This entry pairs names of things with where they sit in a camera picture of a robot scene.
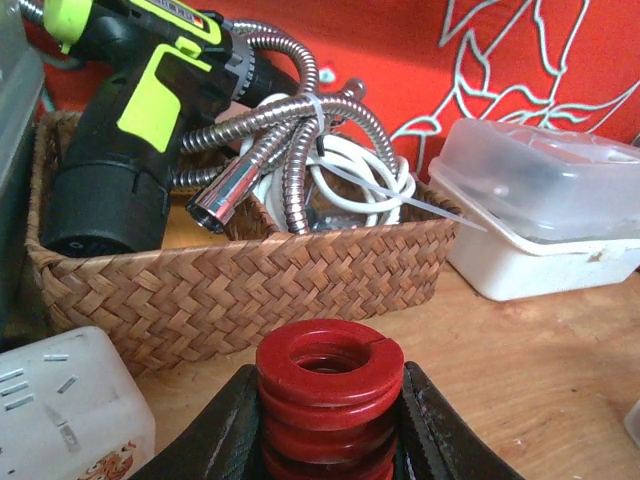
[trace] plastic storage box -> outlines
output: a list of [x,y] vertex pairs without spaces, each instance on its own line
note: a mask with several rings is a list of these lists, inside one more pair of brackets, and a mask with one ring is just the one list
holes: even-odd
[[84,327],[0,355],[0,478],[124,480],[155,421],[107,335]]
[[461,226],[449,261],[488,298],[619,283],[640,265],[638,149],[465,119],[429,174],[487,229]]
[[1,338],[26,256],[33,115],[44,81],[40,57],[27,42],[18,0],[0,0],[0,45]]
[[640,237],[640,149],[629,145],[463,119],[433,171],[538,243]]

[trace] container lid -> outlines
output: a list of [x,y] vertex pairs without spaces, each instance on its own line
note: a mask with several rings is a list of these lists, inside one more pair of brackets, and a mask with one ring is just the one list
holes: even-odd
[[630,145],[461,119],[429,172],[538,243],[640,238],[640,149]]

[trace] red die spring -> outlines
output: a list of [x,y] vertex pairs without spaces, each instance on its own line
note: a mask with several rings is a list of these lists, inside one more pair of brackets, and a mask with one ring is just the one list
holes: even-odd
[[262,452],[278,480],[393,477],[404,355],[361,324],[307,320],[258,347]]

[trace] printed label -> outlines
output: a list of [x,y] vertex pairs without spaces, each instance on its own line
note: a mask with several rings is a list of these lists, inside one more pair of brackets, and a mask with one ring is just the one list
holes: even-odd
[[171,0],[149,0],[154,5],[160,7],[165,12],[169,12],[182,20],[189,22],[191,25],[195,25],[198,28],[204,30],[205,22],[202,17],[195,15],[192,11],[186,9],[182,5],[172,2]]
[[136,444],[128,442],[117,450],[109,452],[87,469],[78,480],[122,480],[134,463]]

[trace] white line pattern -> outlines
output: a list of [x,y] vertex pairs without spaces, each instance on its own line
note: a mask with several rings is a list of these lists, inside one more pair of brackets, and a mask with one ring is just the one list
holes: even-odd
[[[470,10],[453,28],[451,27],[451,18],[455,9],[456,0],[448,0],[447,11],[442,26],[442,32],[440,35],[440,41],[438,46],[444,47],[453,37],[462,31],[471,19],[480,11],[485,8],[489,8],[492,5],[498,3],[499,0],[485,0],[476,5]],[[409,120],[407,123],[398,128],[391,136],[391,140],[395,140],[400,137],[415,136],[420,139],[417,172],[421,173],[424,164],[425,148],[427,139],[429,137],[437,136],[442,133],[442,125],[438,119],[442,111],[452,102],[455,101],[458,109],[468,118],[487,118],[491,112],[497,107],[500,102],[512,92],[520,92],[530,102],[530,109],[516,110],[508,113],[500,118],[498,121],[511,122],[517,124],[524,124],[527,121],[535,119],[536,125],[542,128],[549,128],[558,130],[558,127],[554,125],[554,120],[567,120],[573,125],[580,124],[590,118],[590,112],[596,112],[610,108],[609,112],[600,119],[593,127],[587,132],[592,133],[597,130],[605,121],[613,115],[618,108],[620,108],[631,95],[640,86],[640,80],[631,85],[625,92],[618,95],[613,100],[610,100],[599,105],[589,105],[584,103],[564,103],[557,104],[556,94],[562,81],[563,76],[568,72],[569,66],[567,63],[567,57],[571,50],[571,46],[575,40],[576,34],[580,29],[580,25],[584,20],[587,10],[589,9],[590,0],[582,0],[582,7],[580,13],[576,18],[575,23],[571,29],[566,43],[562,49],[560,57],[560,64],[558,67],[551,65],[548,55],[547,35],[545,21],[540,12],[540,6],[542,0],[524,0],[520,8],[514,13],[513,17],[504,26],[504,28],[496,35],[491,45],[484,51],[480,49],[476,41],[475,30],[469,28],[463,35],[460,41],[460,46],[456,55],[455,63],[453,66],[452,85],[448,93],[444,96],[440,104],[428,115],[420,115]],[[538,48],[540,53],[540,60],[545,72],[554,78],[553,85],[545,98],[540,98],[531,91],[527,85],[517,84],[511,85],[505,88],[502,92],[495,92],[490,90],[491,81],[491,61],[490,55],[495,48],[502,42],[505,36],[509,33],[511,28],[516,22],[522,18],[525,12],[533,5],[533,23],[538,34]],[[465,58],[465,54],[470,52],[471,55],[479,62],[484,72],[484,78],[482,81],[482,88],[473,88],[469,81],[462,73],[462,60]],[[491,103],[487,106],[480,115],[477,117],[469,110],[465,104],[465,97],[476,97],[486,100],[490,100]],[[578,113],[587,113],[586,116],[579,116]]]

